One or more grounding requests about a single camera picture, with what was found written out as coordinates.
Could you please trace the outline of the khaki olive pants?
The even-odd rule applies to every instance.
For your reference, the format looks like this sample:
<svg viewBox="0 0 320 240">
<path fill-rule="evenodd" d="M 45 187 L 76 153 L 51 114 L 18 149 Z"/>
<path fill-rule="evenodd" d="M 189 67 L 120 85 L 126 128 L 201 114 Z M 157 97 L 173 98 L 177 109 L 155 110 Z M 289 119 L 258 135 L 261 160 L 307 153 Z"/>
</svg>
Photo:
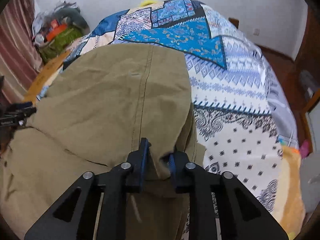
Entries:
<svg viewBox="0 0 320 240">
<path fill-rule="evenodd" d="M 164 157 L 201 164 L 182 52 L 150 44 L 99 47 L 76 59 L 1 155 L 1 215 L 23 238 L 83 173 L 104 173 L 150 142 L 144 191 L 126 201 L 128 239 L 180 239 L 189 198 L 174 192 Z"/>
</svg>

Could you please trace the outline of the blue patchwork quilt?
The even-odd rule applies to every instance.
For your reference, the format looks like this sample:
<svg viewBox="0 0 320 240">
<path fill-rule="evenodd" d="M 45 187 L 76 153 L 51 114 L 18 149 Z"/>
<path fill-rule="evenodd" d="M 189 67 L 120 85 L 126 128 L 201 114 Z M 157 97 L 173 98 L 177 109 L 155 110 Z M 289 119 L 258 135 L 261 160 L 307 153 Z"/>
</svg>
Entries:
<svg viewBox="0 0 320 240">
<path fill-rule="evenodd" d="M 231 171 L 271 213 L 283 158 L 297 149 L 293 114 L 261 50 L 208 5 L 168 0 L 107 16 L 75 45 L 66 70 L 93 49 L 150 44 L 185 56 L 202 165 Z"/>
</svg>

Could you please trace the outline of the pile of grey clothes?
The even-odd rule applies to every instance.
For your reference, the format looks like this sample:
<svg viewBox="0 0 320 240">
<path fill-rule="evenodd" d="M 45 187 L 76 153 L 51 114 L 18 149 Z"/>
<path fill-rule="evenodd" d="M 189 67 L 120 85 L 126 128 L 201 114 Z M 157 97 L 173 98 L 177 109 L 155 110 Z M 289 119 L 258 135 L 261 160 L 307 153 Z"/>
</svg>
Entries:
<svg viewBox="0 0 320 240">
<path fill-rule="evenodd" d="M 32 27 L 32 33 L 33 36 L 35 36 L 36 34 L 38 34 L 41 30 L 41 28 L 44 26 L 44 24 L 50 20 L 51 18 L 54 17 L 54 15 L 62 10 L 62 9 L 74 9 L 77 12 L 81 12 L 80 8 L 78 7 L 78 4 L 75 3 L 67 3 L 66 1 L 64 2 L 58 2 L 56 4 L 56 7 L 52 10 L 46 10 L 44 12 L 38 12 L 35 15 L 35 18 L 33 20 L 33 23 L 31 25 Z"/>
</svg>

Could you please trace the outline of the orange box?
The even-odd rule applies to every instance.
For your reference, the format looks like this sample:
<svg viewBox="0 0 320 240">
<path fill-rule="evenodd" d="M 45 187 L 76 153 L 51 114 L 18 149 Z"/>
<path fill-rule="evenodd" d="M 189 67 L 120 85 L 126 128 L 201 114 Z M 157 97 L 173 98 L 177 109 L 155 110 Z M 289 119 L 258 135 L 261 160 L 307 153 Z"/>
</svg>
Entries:
<svg viewBox="0 0 320 240">
<path fill-rule="evenodd" d="M 59 35 L 63 31 L 65 31 L 67 29 L 67 27 L 68 27 L 67 24 L 62 24 L 62 25 L 57 26 L 55 29 L 53 29 L 52 31 L 50 31 L 46 35 L 47 41 L 50 42 L 51 40 L 53 40 L 57 35 Z"/>
</svg>

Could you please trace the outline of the wall power socket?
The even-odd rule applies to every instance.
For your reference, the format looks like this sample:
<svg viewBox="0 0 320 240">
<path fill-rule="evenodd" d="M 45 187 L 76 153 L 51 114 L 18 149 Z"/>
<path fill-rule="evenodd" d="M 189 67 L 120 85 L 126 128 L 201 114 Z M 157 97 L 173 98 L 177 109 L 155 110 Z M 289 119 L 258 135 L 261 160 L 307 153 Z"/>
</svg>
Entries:
<svg viewBox="0 0 320 240">
<path fill-rule="evenodd" d="M 254 30 L 253 30 L 253 35 L 258 36 L 259 33 L 260 33 L 260 30 L 259 30 L 259 29 L 254 29 Z"/>
</svg>

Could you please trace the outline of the orange fleece blanket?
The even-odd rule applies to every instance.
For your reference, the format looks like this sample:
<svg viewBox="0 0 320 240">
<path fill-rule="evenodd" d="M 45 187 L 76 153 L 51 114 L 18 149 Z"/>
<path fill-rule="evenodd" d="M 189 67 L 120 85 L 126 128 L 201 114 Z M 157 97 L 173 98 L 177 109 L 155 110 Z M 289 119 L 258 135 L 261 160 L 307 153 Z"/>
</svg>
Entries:
<svg viewBox="0 0 320 240">
<path fill-rule="evenodd" d="M 305 206 L 300 187 L 301 155 L 299 150 L 282 146 L 283 158 L 277 183 L 272 216 L 282 226 L 289 239 L 301 231 L 305 218 Z"/>
</svg>

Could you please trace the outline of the grey plush pillow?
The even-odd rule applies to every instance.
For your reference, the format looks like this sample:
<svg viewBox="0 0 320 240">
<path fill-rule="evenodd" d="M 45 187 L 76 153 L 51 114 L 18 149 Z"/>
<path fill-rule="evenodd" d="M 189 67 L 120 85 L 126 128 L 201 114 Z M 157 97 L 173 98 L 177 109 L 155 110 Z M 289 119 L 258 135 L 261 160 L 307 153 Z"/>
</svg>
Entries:
<svg viewBox="0 0 320 240">
<path fill-rule="evenodd" d="M 53 17 L 61 23 L 65 23 L 67 25 L 74 25 L 82 30 L 89 28 L 88 23 L 81 16 L 80 10 L 76 8 L 63 7 L 58 11 L 54 12 Z"/>
</svg>

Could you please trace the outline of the pink striped curtain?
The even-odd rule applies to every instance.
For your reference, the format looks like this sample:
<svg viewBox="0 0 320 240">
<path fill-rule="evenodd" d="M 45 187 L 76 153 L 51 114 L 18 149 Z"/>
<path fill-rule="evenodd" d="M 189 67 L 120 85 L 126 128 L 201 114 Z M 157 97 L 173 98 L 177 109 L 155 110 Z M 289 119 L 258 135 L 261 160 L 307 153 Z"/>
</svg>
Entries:
<svg viewBox="0 0 320 240">
<path fill-rule="evenodd" d="M 1 93 L 9 103 L 22 101 L 43 66 L 32 43 L 34 0 L 9 0 L 1 12 Z"/>
</svg>

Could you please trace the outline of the grey cloth on floor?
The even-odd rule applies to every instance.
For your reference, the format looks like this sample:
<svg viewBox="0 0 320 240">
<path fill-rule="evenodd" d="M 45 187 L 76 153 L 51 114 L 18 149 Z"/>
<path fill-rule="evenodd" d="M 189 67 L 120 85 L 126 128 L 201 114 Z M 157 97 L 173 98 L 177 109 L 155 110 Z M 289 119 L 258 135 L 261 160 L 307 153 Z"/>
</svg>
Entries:
<svg viewBox="0 0 320 240">
<path fill-rule="evenodd" d="M 304 90 L 306 100 L 311 99 L 317 90 L 319 90 L 319 83 L 307 70 L 300 72 L 299 83 Z"/>
</svg>

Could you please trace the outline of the wooden bed post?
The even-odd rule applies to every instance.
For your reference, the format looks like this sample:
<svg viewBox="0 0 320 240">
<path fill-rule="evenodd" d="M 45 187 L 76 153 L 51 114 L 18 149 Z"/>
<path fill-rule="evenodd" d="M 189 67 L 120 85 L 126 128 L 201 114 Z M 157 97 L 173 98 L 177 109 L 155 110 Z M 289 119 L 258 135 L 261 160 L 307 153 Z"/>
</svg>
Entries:
<svg viewBox="0 0 320 240">
<path fill-rule="evenodd" d="M 229 17 L 228 20 L 229 20 L 229 22 L 231 22 L 232 25 L 234 25 L 236 27 L 236 29 L 239 28 L 239 20 L 238 19 Z"/>
</svg>

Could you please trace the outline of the green storage bag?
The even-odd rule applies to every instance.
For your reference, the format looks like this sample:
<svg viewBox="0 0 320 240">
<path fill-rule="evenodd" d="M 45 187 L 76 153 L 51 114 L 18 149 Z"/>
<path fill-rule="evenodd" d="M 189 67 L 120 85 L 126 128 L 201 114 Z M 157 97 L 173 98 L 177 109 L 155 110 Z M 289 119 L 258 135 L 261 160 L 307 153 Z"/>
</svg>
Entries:
<svg viewBox="0 0 320 240">
<path fill-rule="evenodd" d="M 68 27 L 66 30 L 59 33 L 45 46 L 38 48 L 43 62 L 47 63 L 49 60 L 59 56 L 74 40 L 81 36 L 81 30 L 75 26 Z"/>
</svg>

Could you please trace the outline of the yellow foam tube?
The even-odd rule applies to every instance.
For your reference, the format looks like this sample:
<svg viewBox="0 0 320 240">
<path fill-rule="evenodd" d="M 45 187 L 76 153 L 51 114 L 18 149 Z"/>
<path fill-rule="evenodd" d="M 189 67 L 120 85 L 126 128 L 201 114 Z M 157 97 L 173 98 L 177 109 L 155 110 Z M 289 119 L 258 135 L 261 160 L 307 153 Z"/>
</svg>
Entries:
<svg viewBox="0 0 320 240">
<path fill-rule="evenodd" d="M 143 0 L 140 2 L 139 7 L 145 7 L 147 5 L 152 5 L 155 3 L 159 3 L 159 0 Z"/>
</svg>

